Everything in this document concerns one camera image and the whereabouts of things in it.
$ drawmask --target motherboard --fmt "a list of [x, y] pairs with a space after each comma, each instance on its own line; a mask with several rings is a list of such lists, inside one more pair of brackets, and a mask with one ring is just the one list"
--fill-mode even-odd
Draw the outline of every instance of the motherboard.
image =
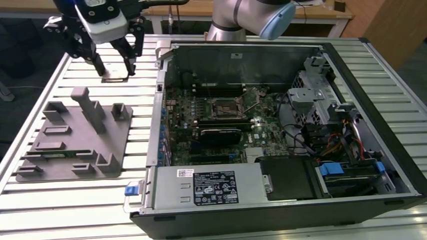
[[288, 155], [276, 98], [266, 86], [167, 88], [171, 165], [251, 163]]

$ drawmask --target red wire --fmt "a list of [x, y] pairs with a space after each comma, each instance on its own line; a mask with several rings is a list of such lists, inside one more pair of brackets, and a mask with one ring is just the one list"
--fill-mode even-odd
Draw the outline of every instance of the red wire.
[[364, 160], [366, 157], [363, 156], [363, 144], [362, 144], [362, 141], [358, 138], [355, 138], [355, 140], [358, 141], [359, 146], [360, 146], [360, 160]]
[[339, 135], [342, 135], [342, 134], [340, 134], [340, 133], [334, 133], [334, 134], [331, 134], [331, 136], [328, 136], [328, 139], [327, 139], [327, 148], [330, 148], [332, 137], [334, 137], [334, 136], [339, 136]]

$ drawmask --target slotted aluminum tabletop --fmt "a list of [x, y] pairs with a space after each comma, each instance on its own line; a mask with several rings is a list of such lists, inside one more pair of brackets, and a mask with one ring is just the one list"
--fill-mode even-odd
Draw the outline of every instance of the slotted aluminum tabletop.
[[[111, 239], [145, 240], [144, 232], [123, 211], [124, 186], [145, 176], [145, 155], [158, 71], [155, 47], [159, 40], [203, 40], [200, 35], [145, 37], [136, 75], [127, 83], [101, 83], [93, 66], [83, 59], [64, 56], [41, 97], [33, 107], [11, 149], [0, 164], [0, 239]], [[250, 41], [262, 41], [250, 37]], [[427, 109], [370, 44], [358, 39], [280, 38], [278, 42], [331, 42], [363, 86], [378, 110], [419, 168], [427, 173]], [[123, 64], [119, 53], [107, 44], [99, 46], [105, 63]], [[88, 86], [92, 100], [101, 105], [124, 103], [133, 108], [120, 177], [104, 180], [17, 183], [15, 171], [43, 125], [41, 109], [47, 101], [77, 103], [69, 98], [72, 87]], [[346, 88], [339, 85], [344, 97]], [[137, 204], [139, 198], [131, 199]], [[196, 239], [427, 239], [427, 206], [396, 210], [348, 226], [327, 226], [268, 231]]]

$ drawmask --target wire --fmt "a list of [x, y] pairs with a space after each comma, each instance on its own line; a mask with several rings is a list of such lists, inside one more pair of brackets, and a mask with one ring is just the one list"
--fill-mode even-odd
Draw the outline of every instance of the wire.
[[306, 148], [307, 153], [312, 156], [318, 156], [318, 153], [310, 148], [310, 146], [307, 146], [307, 144], [299, 140], [287, 130], [282, 131], [286, 135], [288, 135], [296, 142], [299, 142], [299, 144]]
[[356, 140], [356, 142], [359, 143], [359, 146], [360, 146], [360, 160], [364, 160], [366, 157], [363, 156], [363, 144], [362, 144], [362, 141], [358, 139], [358, 138], [354, 138], [354, 140]]
[[296, 112], [295, 107], [294, 107], [292, 102], [291, 102], [291, 98], [290, 98], [290, 94], [288, 93], [286, 93], [286, 97], [287, 97], [287, 101], [288, 101], [288, 104], [291, 105], [292, 110]]
[[328, 136], [328, 139], [327, 139], [327, 148], [330, 148], [332, 137], [334, 137], [334, 136], [339, 136], [339, 135], [342, 135], [342, 134], [340, 134], [340, 133], [334, 133], [334, 134], [331, 134], [331, 136]]
[[180, 6], [176, 5], [176, 15], [178, 15], [178, 34], [182, 34], [182, 16], [180, 16]]
[[303, 4], [300, 4], [300, 2], [299, 2], [298, 0], [294, 0], [294, 2], [295, 2], [298, 5], [300, 5], [302, 8], [304, 9], [304, 24], [307, 24], [307, 12], [306, 12], [306, 7], [304, 7], [304, 6], [310, 6], [310, 4], [308, 4], [308, 5], [303, 5]]
[[[307, 149], [306, 149], [304, 147], [296, 146], [296, 138], [298, 138], [299, 135], [303, 135], [303, 133], [299, 132], [299, 133], [295, 135], [295, 138], [294, 138], [294, 147], [290, 147], [290, 148], [292, 148], [292, 154], [294, 154], [294, 155], [304, 155], [304, 154], [308, 154], [308, 151], [307, 151]], [[295, 152], [295, 149], [306, 149], [306, 152]]]

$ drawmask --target power supply label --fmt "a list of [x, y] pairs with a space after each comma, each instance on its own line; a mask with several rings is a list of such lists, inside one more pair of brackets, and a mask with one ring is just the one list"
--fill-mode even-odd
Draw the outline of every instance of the power supply label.
[[239, 203], [235, 171], [194, 173], [192, 183], [196, 206]]

